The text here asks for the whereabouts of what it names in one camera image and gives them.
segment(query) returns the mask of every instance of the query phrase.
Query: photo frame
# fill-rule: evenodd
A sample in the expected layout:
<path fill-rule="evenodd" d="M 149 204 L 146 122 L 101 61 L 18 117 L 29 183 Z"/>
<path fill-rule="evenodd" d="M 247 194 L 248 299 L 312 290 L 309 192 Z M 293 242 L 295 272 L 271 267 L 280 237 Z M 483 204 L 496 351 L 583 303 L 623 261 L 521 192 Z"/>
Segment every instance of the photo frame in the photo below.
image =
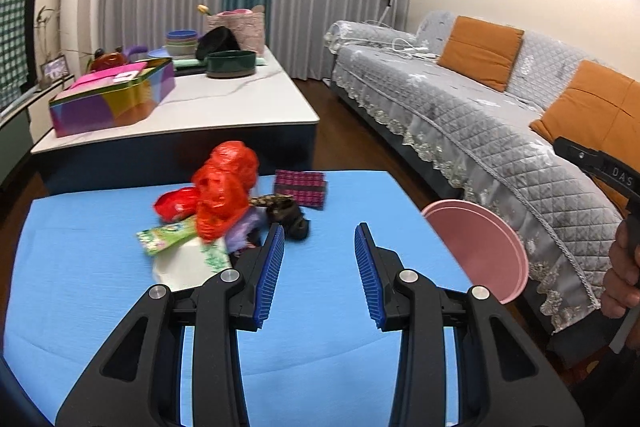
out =
<path fill-rule="evenodd" d="M 66 78 L 71 74 L 69 72 L 69 66 L 66 63 L 65 55 L 59 55 L 53 60 L 45 62 L 41 65 L 40 69 L 42 70 L 42 83 L 45 85 L 44 87 L 50 86 L 55 81 Z"/>

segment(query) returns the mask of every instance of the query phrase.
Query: lace trim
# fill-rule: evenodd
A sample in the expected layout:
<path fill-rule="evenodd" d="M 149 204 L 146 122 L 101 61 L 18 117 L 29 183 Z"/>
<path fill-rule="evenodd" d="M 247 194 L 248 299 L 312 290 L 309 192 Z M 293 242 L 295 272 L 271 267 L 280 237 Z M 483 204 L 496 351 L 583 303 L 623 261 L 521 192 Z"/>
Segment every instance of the lace trim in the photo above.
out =
<path fill-rule="evenodd" d="M 476 195 L 463 165 L 456 165 L 451 160 L 444 159 L 442 147 L 426 143 L 424 141 L 426 139 L 424 134 L 418 134 L 418 136 L 414 137 L 404 124 L 399 120 L 390 118 L 385 111 L 370 103 L 369 100 L 367 100 L 368 97 L 362 97 L 357 90 L 345 82 L 339 74 L 334 74 L 334 82 L 337 86 L 344 89 L 348 97 L 355 100 L 358 106 L 365 109 L 367 114 L 376 120 L 376 122 L 385 125 L 393 134 L 402 136 L 402 144 L 412 147 L 421 160 L 433 164 L 433 168 L 444 175 L 451 187 L 462 188 L 466 201 L 482 204 L 482 206 L 485 206 L 502 219 L 505 218 L 495 203 L 486 204 L 486 197 L 482 197 L 486 196 L 486 194 L 481 193 L 480 195 Z M 525 240 L 518 232 L 516 233 L 523 242 L 527 254 L 531 256 L 532 252 L 536 249 L 535 242 L 532 239 Z M 546 261 L 542 263 L 529 263 L 529 277 L 539 283 L 536 292 L 540 295 L 545 295 L 545 301 L 542 306 L 540 306 L 540 312 L 547 317 L 551 317 L 554 332 L 567 327 L 567 325 L 583 311 L 583 307 L 580 305 L 561 308 L 562 295 L 559 291 L 552 288 L 558 278 L 558 269 L 551 268 Z M 596 305 L 588 307 L 590 310 L 597 308 L 598 306 Z"/>
<path fill-rule="evenodd" d="M 439 133 L 444 135 L 444 137 L 447 140 L 450 140 L 454 146 L 456 146 L 458 149 L 462 150 L 462 152 L 464 152 L 467 156 L 469 156 L 469 158 L 472 159 L 476 164 L 478 164 L 479 166 L 482 166 L 482 169 L 485 172 L 487 172 L 487 174 L 490 174 L 492 177 L 494 177 L 494 179 L 496 181 L 500 182 L 502 185 L 505 185 L 507 188 L 509 188 L 509 185 L 493 169 L 488 168 L 486 165 L 482 165 L 481 160 L 479 158 L 477 158 L 473 153 L 471 153 L 471 152 L 469 152 L 467 150 L 464 150 L 462 147 L 460 147 L 460 145 L 452 137 L 446 136 L 444 131 L 438 126 L 437 123 L 435 123 L 434 121 L 429 120 L 427 117 L 425 117 L 424 115 L 421 115 L 418 111 L 408 107 L 407 105 L 405 105 L 404 103 L 400 102 L 399 100 L 396 100 L 396 99 L 390 97 L 389 95 L 383 93 L 382 91 L 380 91 L 376 87 L 371 86 L 370 84 L 367 84 L 367 82 L 365 80 L 363 80 L 362 78 L 360 78 L 359 76 L 354 74 L 353 71 L 346 70 L 346 73 L 349 74 L 350 76 L 353 76 L 354 78 L 356 78 L 360 83 L 364 84 L 364 86 L 366 86 L 366 87 L 369 87 L 369 89 L 372 89 L 373 91 L 378 93 L 380 96 L 386 98 L 390 102 L 395 103 L 397 106 L 403 108 L 404 110 L 406 110 L 406 111 L 408 111 L 410 113 L 413 113 L 415 116 L 418 116 L 419 118 L 421 118 L 422 120 L 427 122 L 436 131 L 438 131 Z M 546 230 L 546 232 L 549 234 L 549 236 L 553 239 L 554 243 L 558 246 L 558 248 L 561 251 L 561 253 L 564 255 L 564 257 L 567 259 L 567 261 L 569 261 L 571 266 L 574 268 L 575 274 L 577 275 L 578 279 L 582 283 L 582 287 L 584 288 L 585 292 L 587 293 L 587 298 L 592 303 L 591 308 L 592 309 L 598 309 L 600 307 L 600 301 L 598 301 L 598 298 L 595 296 L 595 293 L 593 291 L 593 288 L 591 287 L 590 282 L 588 282 L 588 280 L 586 279 L 585 274 L 582 272 L 580 266 L 577 264 L 576 260 L 574 259 L 574 256 L 567 250 L 567 248 L 564 245 L 564 243 L 562 243 L 562 241 L 560 241 L 560 239 L 556 235 L 554 229 L 551 227 L 550 224 L 548 224 L 548 222 L 546 222 L 546 220 L 544 219 L 544 217 L 542 217 L 542 215 L 539 213 L 539 211 L 537 211 L 535 208 L 533 208 L 529 204 L 529 202 L 523 197 L 523 195 L 520 194 L 520 192 L 518 190 L 511 190 L 511 193 L 538 220 L 540 225 L 542 225 L 542 227 Z"/>

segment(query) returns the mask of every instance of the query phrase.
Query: blue tablecloth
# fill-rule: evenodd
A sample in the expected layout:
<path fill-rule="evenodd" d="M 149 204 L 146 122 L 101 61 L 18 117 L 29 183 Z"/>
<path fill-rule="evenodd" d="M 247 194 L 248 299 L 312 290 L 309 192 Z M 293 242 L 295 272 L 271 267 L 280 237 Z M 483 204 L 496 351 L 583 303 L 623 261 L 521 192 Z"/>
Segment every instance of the blue tablecloth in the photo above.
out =
<path fill-rule="evenodd" d="M 369 318 L 353 253 L 366 221 L 377 245 L 436 284 L 466 291 L 467 277 L 386 172 L 328 172 L 324 210 L 305 209 L 310 236 L 287 242 L 271 316 L 239 331 L 252 427 L 386 426 L 400 334 Z M 273 178 L 261 178 L 270 193 Z M 4 357 L 51 421 L 86 364 L 154 281 L 134 233 L 158 222 L 151 204 L 176 188 L 127 188 L 34 201 L 18 245 Z M 182 365 L 182 423 L 191 425 L 191 347 Z M 447 335 L 447 421 L 456 423 L 452 335 Z"/>

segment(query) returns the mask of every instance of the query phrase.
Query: pink plate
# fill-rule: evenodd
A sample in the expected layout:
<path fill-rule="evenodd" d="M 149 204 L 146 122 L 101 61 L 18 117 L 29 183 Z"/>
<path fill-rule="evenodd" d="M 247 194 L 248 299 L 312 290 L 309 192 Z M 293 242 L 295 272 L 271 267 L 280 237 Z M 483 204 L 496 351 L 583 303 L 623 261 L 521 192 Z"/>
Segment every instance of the pink plate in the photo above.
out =
<path fill-rule="evenodd" d="M 502 304 L 522 293 L 529 260 L 516 233 L 500 217 L 462 200 L 436 201 L 422 215 L 474 285 L 489 288 Z"/>

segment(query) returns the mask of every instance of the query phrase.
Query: marble tabletop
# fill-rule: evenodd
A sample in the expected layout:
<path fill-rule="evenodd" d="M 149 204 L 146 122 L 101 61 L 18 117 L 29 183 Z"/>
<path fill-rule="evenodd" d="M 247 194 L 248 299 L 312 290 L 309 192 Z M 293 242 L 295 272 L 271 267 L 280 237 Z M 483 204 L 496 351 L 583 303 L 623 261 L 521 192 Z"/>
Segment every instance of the marble tabletop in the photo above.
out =
<path fill-rule="evenodd" d="M 265 50 L 264 58 L 267 65 L 242 78 L 180 76 L 175 79 L 175 89 L 145 120 L 60 138 L 52 130 L 31 153 L 187 130 L 318 123 L 318 115 L 270 50 Z"/>

